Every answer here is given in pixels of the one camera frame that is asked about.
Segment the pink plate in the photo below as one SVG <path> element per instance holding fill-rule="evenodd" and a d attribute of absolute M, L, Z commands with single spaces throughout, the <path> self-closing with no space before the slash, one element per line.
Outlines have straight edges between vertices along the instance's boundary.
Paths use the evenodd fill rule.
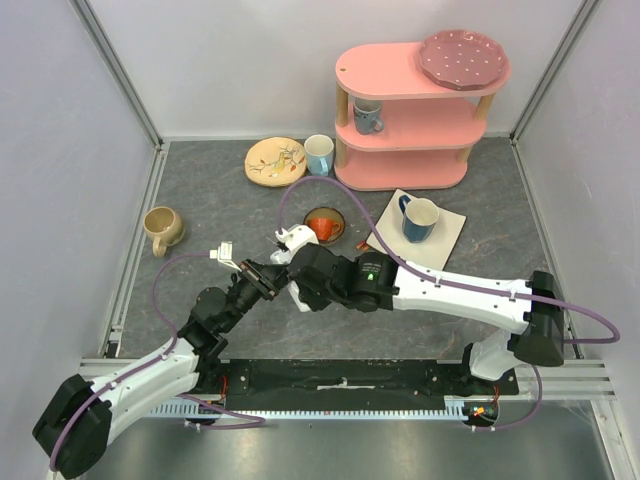
<path fill-rule="evenodd" d="M 424 74 L 452 90 L 480 90 L 500 78 L 507 56 L 499 43 L 469 30 L 445 30 L 428 37 L 418 61 Z"/>

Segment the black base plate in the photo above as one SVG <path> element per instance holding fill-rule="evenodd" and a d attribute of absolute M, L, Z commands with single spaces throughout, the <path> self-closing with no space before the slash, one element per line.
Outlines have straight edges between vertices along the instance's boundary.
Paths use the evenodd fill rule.
<path fill-rule="evenodd" d="M 232 410 L 441 410 L 445 395 L 519 393 L 511 370 L 498 382 L 470 377 L 460 363 L 436 360 L 230 360 L 201 376 L 196 393 L 220 393 Z M 349 387 L 330 388 L 344 383 Z"/>

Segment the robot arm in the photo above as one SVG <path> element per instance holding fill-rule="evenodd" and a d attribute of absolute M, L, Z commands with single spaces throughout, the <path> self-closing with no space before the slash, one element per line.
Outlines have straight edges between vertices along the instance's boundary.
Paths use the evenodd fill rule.
<path fill-rule="evenodd" d="M 399 267 L 388 255 L 368 252 L 351 261 L 317 245 L 315 234 L 304 226 L 276 234 L 281 250 L 271 256 L 274 265 L 251 260 L 240 264 L 225 293 L 207 288 L 197 298 L 187 323 L 178 332 L 175 347 L 167 345 L 121 371 L 83 380 L 75 375 L 65 381 L 36 424 L 33 435 L 51 455 L 68 419 L 94 392 L 109 390 L 79 417 L 65 438 L 56 466 L 66 478 L 87 471 L 107 445 L 129 425 L 155 406 L 198 387 L 215 373 L 218 356 L 228 344 L 223 337 L 260 300 L 273 300 L 288 286 L 302 311 L 318 311 L 330 303 L 362 312 L 427 310 L 483 321 L 499 330 L 487 340 L 468 346 L 461 376 L 495 381 L 520 363 L 562 365 L 562 312 L 532 302 L 461 291 L 426 282 Z M 487 280 L 435 272 L 416 264 L 413 268 L 437 279 L 495 286 L 514 293 L 554 295 L 553 277 L 536 272 L 530 281 Z M 114 380 L 150 359 L 150 367 L 121 382 Z"/>

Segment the mug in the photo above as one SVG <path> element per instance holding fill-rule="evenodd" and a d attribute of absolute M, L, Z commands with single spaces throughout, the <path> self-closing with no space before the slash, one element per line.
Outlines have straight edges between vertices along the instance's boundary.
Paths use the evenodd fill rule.
<path fill-rule="evenodd" d="M 153 242 L 153 254 L 163 257 L 167 247 L 180 243 L 184 237 L 184 223 L 175 210 L 169 207 L 156 207 L 144 216 L 144 233 Z"/>
<path fill-rule="evenodd" d="M 322 240 L 323 242 L 326 242 L 331 236 L 342 231 L 342 225 L 334 222 L 330 218 L 312 218 L 307 225 L 315 232 L 318 240 Z"/>
<path fill-rule="evenodd" d="M 384 129 L 384 122 L 380 120 L 382 102 L 356 98 L 353 102 L 353 119 L 356 130 L 362 135 L 380 133 Z"/>
<path fill-rule="evenodd" d="M 304 142 L 307 169 L 311 175 L 329 175 L 333 167 L 333 140 L 326 135 L 312 135 Z"/>
<path fill-rule="evenodd" d="M 411 243 L 424 242 L 433 232 L 440 210 L 426 198 L 411 200 L 408 195 L 402 195 L 398 203 L 403 214 L 402 234 Z"/>

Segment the shelf tier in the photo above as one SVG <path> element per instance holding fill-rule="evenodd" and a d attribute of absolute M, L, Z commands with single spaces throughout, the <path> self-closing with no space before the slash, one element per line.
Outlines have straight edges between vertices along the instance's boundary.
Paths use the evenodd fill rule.
<path fill-rule="evenodd" d="M 448 188 L 465 173 L 466 162 L 456 160 L 457 150 L 363 152 L 347 147 L 347 166 L 336 176 L 353 190 L 403 190 Z"/>
<path fill-rule="evenodd" d="M 441 87 L 422 73 L 418 65 L 420 45 L 380 43 L 347 50 L 336 63 L 338 84 L 351 95 L 369 100 L 480 97 L 500 90 L 511 76 L 509 64 L 502 77 L 482 90 Z"/>
<path fill-rule="evenodd" d="M 347 125 L 336 124 L 336 134 L 348 146 L 366 152 L 465 148 L 480 140 L 487 127 L 486 120 L 474 119 L 475 111 L 464 98 L 385 102 L 380 115 L 384 130 L 361 135 L 350 103 Z"/>

